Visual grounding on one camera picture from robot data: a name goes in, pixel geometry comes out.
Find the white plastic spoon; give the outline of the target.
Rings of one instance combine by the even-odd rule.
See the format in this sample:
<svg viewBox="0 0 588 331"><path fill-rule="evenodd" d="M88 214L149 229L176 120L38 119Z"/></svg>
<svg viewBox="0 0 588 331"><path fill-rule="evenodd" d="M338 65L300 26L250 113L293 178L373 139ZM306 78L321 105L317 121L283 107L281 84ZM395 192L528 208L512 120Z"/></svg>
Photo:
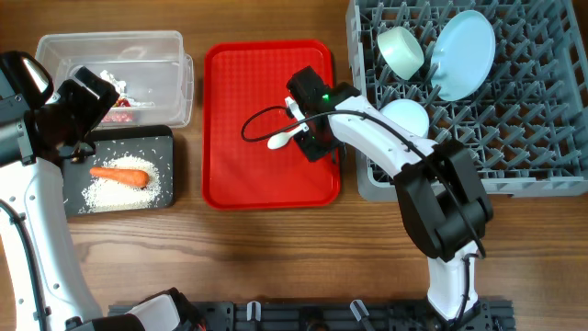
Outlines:
<svg viewBox="0 0 588 331"><path fill-rule="evenodd" d="M267 141L267 148L270 150L276 150L279 148L284 147L291 138L293 138L297 133L306 132L309 128L306 124L301 124L298 127L290 130L284 131L281 133L277 133L271 136Z"/></svg>

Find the red snack wrapper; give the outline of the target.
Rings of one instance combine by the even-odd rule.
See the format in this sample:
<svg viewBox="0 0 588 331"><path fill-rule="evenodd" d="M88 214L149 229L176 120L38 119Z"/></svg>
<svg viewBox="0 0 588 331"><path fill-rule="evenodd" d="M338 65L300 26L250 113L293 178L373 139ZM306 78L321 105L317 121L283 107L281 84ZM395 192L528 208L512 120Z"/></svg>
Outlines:
<svg viewBox="0 0 588 331"><path fill-rule="evenodd" d="M131 104L126 97L120 97L113 108L102 119L105 123L131 123L133 122L133 112L126 110Z"/></svg>

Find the white tissue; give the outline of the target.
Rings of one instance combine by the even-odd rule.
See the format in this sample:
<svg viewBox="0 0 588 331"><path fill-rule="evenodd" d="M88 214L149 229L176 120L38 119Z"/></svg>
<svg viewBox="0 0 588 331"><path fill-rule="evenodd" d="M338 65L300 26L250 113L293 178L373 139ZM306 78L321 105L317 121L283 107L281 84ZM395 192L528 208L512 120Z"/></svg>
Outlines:
<svg viewBox="0 0 588 331"><path fill-rule="evenodd" d="M112 84L120 95L124 95L126 93L127 84L125 81L118 80L112 73L110 73L107 70L103 70L99 75L103 80L108 81L110 84Z"/></svg>

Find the white rice pile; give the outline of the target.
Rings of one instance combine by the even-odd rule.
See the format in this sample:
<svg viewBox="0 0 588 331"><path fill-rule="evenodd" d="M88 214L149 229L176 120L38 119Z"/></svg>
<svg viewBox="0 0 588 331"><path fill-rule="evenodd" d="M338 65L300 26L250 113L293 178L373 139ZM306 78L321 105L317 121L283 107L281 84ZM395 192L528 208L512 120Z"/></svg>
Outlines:
<svg viewBox="0 0 588 331"><path fill-rule="evenodd" d="M90 184L82 189L83 206L79 208L79 212L94 213L150 208L159 200L159 195L162 193L160 173L152 162L128 155L110 159L93 167L142 170L149 174L150 182L145 188L134 188L114 180L93 177L89 170Z"/></svg>

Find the orange carrot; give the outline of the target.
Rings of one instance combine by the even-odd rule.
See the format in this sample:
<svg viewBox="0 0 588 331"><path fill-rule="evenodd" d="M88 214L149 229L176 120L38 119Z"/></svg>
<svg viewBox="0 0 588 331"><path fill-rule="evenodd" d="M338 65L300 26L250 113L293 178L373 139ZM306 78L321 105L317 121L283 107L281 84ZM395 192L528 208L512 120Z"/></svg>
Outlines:
<svg viewBox="0 0 588 331"><path fill-rule="evenodd" d="M150 182L149 174L137 169L92 167L90 174L93 177L114 180L134 188L145 188Z"/></svg>

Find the light blue bowl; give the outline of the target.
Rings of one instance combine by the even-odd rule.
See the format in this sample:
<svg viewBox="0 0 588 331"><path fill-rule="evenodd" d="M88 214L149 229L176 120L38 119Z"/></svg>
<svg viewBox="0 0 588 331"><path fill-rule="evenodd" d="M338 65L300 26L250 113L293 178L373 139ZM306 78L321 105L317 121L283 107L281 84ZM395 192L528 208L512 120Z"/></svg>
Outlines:
<svg viewBox="0 0 588 331"><path fill-rule="evenodd" d="M411 99L396 99L384 106L380 112L405 130L426 138L429 130L429 116L419 103Z"/></svg>

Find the green bowl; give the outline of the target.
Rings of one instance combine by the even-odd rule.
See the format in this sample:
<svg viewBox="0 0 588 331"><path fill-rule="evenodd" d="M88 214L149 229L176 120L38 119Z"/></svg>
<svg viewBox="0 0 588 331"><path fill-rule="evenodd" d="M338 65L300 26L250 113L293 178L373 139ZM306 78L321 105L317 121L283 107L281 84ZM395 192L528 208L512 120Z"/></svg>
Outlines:
<svg viewBox="0 0 588 331"><path fill-rule="evenodd" d="M424 52L418 40L404 27L379 34L377 44L386 64L403 80L409 80L424 65Z"/></svg>

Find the light blue round plate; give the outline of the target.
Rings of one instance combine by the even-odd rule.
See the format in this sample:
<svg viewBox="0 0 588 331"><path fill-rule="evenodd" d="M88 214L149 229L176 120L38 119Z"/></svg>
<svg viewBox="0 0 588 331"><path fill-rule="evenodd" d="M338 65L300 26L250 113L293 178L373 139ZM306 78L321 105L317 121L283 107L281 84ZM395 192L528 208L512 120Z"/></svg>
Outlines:
<svg viewBox="0 0 588 331"><path fill-rule="evenodd" d="M457 101L473 94L487 78L494 61L496 39L492 25L479 11L466 10L449 20L435 43L432 87L438 96Z"/></svg>

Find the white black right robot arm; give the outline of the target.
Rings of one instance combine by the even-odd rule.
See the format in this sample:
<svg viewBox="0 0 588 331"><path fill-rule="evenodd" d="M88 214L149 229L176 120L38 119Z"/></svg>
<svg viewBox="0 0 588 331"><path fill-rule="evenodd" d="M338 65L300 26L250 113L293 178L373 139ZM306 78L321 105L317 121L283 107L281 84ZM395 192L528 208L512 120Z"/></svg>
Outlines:
<svg viewBox="0 0 588 331"><path fill-rule="evenodd" d="M314 162L349 144L391 178L404 229L427 257L432 320L458 329L479 312L474 265L493 209L469 148L411 133L376 110L355 87L329 87L309 66L287 82L289 117L308 125L296 138Z"/></svg>

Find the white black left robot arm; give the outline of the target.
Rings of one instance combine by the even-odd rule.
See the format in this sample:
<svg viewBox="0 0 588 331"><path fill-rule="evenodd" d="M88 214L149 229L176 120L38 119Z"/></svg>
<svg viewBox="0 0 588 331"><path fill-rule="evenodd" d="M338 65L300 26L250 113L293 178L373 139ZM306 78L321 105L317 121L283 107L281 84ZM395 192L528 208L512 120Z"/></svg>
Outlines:
<svg viewBox="0 0 588 331"><path fill-rule="evenodd" d="M86 68L54 86L30 54L1 55L1 240L19 330L203 330L206 320L176 288L125 314L104 316L87 287L63 206L63 159L80 149L118 101Z"/></svg>

